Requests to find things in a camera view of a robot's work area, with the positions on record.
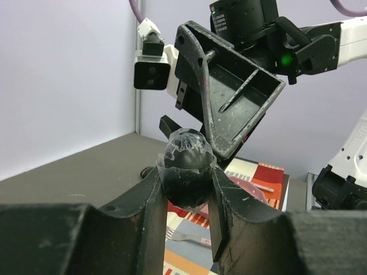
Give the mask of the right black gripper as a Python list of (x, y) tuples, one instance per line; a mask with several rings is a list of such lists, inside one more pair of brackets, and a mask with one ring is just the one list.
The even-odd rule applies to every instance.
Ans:
[[(286, 84), (194, 21), (178, 27), (175, 47), (181, 107), (202, 123), (200, 132), (216, 156), (228, 159)], [(178, 140), (182, 127), (163, 115), (159, 129)]]

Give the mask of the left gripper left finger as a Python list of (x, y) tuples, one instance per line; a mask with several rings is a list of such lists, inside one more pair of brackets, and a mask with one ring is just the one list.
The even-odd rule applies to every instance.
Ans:
[(156, 168), (98, 208), (1, 205), (1, 273), (162, 274), (166, 218)]

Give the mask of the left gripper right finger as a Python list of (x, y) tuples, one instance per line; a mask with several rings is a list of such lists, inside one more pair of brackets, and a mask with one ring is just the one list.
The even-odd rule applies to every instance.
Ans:
[(282, 212), (212, 172), (213, 260), (220, 274), (365, 274), (365, 211)]

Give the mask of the black round charging case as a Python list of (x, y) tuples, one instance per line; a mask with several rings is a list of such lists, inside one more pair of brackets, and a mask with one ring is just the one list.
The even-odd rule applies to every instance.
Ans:
[(180, 209), (199, 212), (209, 201), (217, 159), (205, 136), (181, 128), (169, 136), (156, 161), (163, 193)]

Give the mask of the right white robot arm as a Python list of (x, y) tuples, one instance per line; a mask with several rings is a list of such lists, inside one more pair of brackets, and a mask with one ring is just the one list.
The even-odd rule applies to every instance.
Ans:
[[(213, 1), (159, 1), (159, 24), (173, 44), (177, 27), (193, 20), (209, 27)], [(279, 15), (296, 26), (311, 26), (346, 19), (329, 1), (276, 1)], [(199, 128), (198, 121), (175, 108), (175, 100), (160, 92), (158, 119), (169, 115), (181, 126)], [(238, 157), (284, 168), (296, 179), (318, 174), (351, 134), (366, 109), (366, 59), (315, 76), (302, 76), (287, 85)]]

